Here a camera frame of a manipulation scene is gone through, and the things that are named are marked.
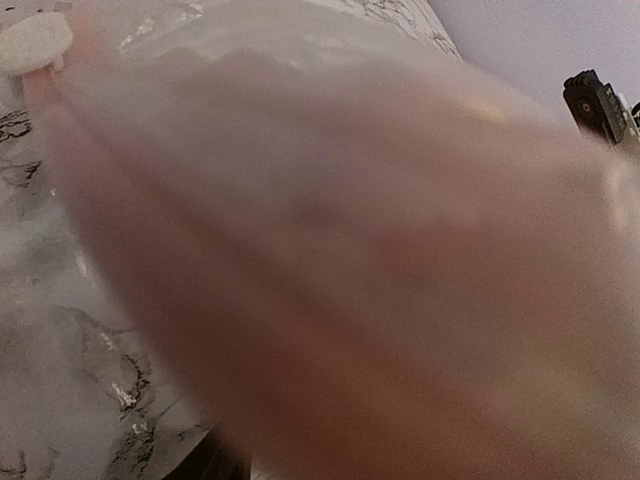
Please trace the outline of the clear zip top bag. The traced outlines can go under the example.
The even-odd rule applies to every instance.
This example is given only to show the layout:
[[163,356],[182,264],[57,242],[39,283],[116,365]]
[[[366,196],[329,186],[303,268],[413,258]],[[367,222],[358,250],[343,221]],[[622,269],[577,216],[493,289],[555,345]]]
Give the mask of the clear zip top bag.
[[307,1],[113,62],[6,30],[83,245],[234,439],[316,479],[635,479],[639,169]]

